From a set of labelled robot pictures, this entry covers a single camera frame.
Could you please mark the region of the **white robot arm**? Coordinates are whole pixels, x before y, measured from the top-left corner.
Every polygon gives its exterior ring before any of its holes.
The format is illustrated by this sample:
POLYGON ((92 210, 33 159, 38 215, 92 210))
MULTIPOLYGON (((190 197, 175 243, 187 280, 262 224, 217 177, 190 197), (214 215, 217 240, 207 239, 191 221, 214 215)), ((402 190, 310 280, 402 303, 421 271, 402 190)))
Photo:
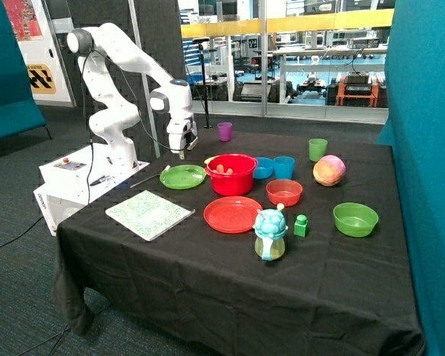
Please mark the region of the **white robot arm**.
POLYGON ((84 27, 67 34, 67 45, 78 56, 82 78, 97 102, 105 109, 89 119, 90 129, 103 138, 111 152, 111 162, 118 171, 136 168, 134 142, 123 131, 139 120, 139 110, 116 89, 106 66, 113 62, 126 72, 145 74, 159 86, 148 96, 148 104, 156 113, 167 113, 168 143, 172 153, 183 156, 198 143, 197 125, 192 111, 189 84, 174 79, 158 62, 139 49, 115 24, 84 27))

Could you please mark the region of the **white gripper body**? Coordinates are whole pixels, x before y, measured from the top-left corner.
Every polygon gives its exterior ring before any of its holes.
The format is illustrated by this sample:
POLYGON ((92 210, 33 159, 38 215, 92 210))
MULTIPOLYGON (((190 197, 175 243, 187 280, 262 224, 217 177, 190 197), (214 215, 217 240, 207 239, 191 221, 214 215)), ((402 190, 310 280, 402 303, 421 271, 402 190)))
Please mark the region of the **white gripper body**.
POLYGON ((172 153, 187 150, 188 144, 193 141, 197 134, 196 122, 190 119, 171 118, 167 127, 168 142, 172 153))

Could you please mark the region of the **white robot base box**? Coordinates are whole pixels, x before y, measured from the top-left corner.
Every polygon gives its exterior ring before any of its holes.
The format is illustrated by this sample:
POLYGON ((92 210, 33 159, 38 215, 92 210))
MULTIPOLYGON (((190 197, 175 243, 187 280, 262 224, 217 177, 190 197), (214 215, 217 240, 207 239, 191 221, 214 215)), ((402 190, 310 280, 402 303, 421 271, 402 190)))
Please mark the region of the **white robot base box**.
POLYGON ((44 184, 34 197, 54 236, 59 223, 148 166, 138 161, 130 168, 117 165, 106 144, 93 143, 39 167, 44 184))

